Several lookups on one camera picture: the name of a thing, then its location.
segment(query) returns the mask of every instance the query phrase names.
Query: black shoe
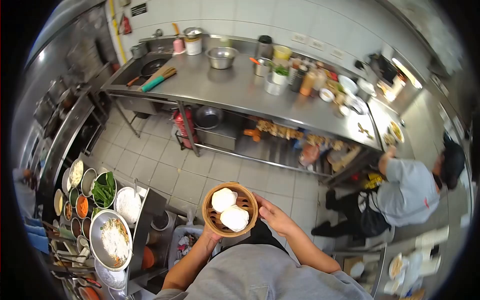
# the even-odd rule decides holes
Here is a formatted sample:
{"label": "black shoe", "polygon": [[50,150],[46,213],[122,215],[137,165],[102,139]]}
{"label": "black shoe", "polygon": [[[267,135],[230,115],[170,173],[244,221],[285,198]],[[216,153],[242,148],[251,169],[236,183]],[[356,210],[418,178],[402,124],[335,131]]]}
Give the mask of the black shoe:
{"label": "black shoe", "polygon": [[312,235],[323,236],[323,234],[331,228],[330,221],[323,222],[310,232]]}
{"label": "black shoe", "polygon": [[335,190],[328,190],[327,194],[325,195],[325,208],[326,209],[333,209],[335,205],[336,195]]}

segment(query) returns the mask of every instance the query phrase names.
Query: black cap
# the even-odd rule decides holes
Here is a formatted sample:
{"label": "black cap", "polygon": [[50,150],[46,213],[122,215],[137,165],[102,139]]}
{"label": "black cap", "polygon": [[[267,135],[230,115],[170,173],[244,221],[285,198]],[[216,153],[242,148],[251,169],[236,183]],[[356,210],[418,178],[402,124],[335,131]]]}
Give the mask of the black cap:
{"label": "black cap", "polygon": [[260,36],[258,38],[258,41],[260,43],[264,43],[264,44],[271,44],[272,43],[272,38],[271,38],[271,36]]}
{"label": "black cap", "polygon": [[440,170],[440,179],[447,185],[449,190],[454,189],[458,182],[458,177],[465,167],[465,154],[462,147],[455,143],[447,133],[444,133],[443,151],[444,162]]}

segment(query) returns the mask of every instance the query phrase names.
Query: bamboo steamer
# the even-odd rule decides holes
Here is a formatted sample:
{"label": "bamboo steamer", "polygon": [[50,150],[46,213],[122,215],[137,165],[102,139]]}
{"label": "bamboo steamer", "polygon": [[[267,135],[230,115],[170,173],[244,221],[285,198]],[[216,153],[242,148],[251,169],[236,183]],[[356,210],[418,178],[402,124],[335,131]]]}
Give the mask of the bamboo steamer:
{"label": "bamboo steamer", "polygon": [[[227,226],[223,225],[220,221],[220,213],[216,212],[212,207],[213,193],[223,188],[229,188],[232,191],[237,192],[237,206],[248,211],[248,225],[239,232],[234,232]],[[205,225],[208,226],[214,233],[222,237],[234,238],[246,233],[252,229],[253,226],[255,226],[255,222],[257,221],[258,217],[258,204],[255,200],[255,196],[247,188],[237,182],[225,182],[215,186],[207,193],[202,204],[202,216],[204,217]]]}

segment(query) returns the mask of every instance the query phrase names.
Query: electrical outlet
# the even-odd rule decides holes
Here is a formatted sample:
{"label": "electrical outlet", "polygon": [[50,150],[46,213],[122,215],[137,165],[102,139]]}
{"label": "electrical outlet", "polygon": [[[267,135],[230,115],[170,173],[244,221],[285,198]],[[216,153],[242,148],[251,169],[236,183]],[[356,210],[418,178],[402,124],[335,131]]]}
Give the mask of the electrical outlet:
{"label": "electrical outlet", "polygon": [[339,50],[339,49],[333,49],[332,53],[331,53],[333,56],[335,57],[338,57],[340,58],[341,60],[343,59],[343,54],[344,52],[342,50]]}
{"label": "electrical outlet", "polygon": [[292,41],[305,44],[307,42],[307,36],[301,35],[299,33],[294,33],[292,36]]}
{"label": "electrical outlet", "polygon": [[310,44],[310,47],[323,51],[325,49],[325,43],[316,39],[312,39],[312,43]]}

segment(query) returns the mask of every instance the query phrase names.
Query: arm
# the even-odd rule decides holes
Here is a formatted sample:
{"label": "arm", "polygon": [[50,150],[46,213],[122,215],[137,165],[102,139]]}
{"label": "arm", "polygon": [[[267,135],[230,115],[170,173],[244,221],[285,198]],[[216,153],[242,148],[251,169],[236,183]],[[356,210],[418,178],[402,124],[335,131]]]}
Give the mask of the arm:
{"label": "arm", "polygon": [[185,291],[206,265],[208,258],[212,255],[213,249],[221,238],[211,229],[205,227],[190,252],[167,273],[162,289],[175,288]]}
{"label": "arm", "polygon": [[394,146],[390,146],[388,147],[387,152],[385,152],[380,158],[380,160],[378,161],[378,169],[380,173],[384,174],[385,176],[387,172],[388,160],[395,157],[395,153],[396,153],[396,148]]}
{"label": "arm", "polygon": [[287,238],[287,242],[300,264],[308,265],[325,273],[341,271],[340,265],[336,260],[315,246],[307,234],[287,214],[263,197],[255,193],[253,194],[260,206],[259,213],[262,218],[280,236]]}

